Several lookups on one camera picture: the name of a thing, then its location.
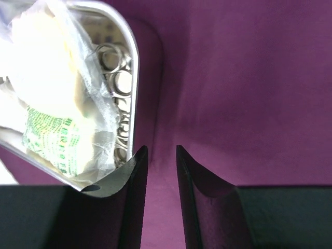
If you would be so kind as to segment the steel forceps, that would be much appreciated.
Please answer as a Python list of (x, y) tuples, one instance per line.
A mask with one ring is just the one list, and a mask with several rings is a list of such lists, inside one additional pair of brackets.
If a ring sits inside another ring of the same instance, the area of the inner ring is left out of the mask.
[(114, 97), (126, 99), (132, 93), (132, 58), (122, 43), (103, 43), (95, 48), (107, 85)]

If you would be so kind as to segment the stainless steel instrument tray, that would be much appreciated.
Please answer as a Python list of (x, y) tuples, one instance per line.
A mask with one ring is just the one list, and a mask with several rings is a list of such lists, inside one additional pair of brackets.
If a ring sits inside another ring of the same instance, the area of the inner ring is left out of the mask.
[(21, 144), (22, 135), (9, 128), (1, 128), (1, 146), (54, 179), (78, 191), (86, 191), (106, 180), (115, 182), (119, 168), (133, 155), (139, 52), (129, 24), (110, 5), (99, 1), (67, 1), (66, 4), (93, 39), (93, 49), (97, 51), (100, 64), (106, 69), (104, 76), (119, 108), (120, 123), (114, 149), (116, 168), (106, 173), (90, 172), (68, 178), (49, 162), (25, 150)]

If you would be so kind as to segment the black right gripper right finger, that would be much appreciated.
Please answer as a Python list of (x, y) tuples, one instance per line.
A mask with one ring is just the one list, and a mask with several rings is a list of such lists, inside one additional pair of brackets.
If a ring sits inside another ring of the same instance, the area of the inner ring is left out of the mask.
[(328, 185), (235, 186), (176, 149), (187, 248), (331, 248)]

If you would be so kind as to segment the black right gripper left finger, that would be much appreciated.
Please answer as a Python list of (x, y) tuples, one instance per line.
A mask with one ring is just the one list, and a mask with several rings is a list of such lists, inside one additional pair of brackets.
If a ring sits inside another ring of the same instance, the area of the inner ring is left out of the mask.
[(1, 248), (140, 248), (147, 174), (142, 146), (82, 191), (1, 186)]

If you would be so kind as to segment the beige bandage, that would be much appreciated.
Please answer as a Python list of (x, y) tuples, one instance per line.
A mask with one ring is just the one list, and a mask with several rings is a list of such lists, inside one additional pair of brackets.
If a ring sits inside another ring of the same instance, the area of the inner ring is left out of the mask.
[(117, 125), (91, 39), (64, 1), (1, 1), (1, 41), (22, 123), (37, 112), (100, 130)]

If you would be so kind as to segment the green gauze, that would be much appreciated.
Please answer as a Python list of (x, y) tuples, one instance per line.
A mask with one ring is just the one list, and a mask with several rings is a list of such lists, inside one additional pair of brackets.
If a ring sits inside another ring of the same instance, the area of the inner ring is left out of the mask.
[(116, 122), (91, 104), (77, 119), (28, 107), (22, 144), (69, 178), (96, 181), (113, 171)]

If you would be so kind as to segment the purple cloth drape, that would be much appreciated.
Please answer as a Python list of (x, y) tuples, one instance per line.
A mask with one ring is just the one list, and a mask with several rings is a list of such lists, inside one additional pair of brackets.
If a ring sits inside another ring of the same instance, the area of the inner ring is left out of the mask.
[[(177, 146), (235, 186), (331, 187), (331, 1), (101, 2), (139, 52), (140, 248), (187, 248)], [(3, 146), (1, 158), (19, 186), (70, 186)]]

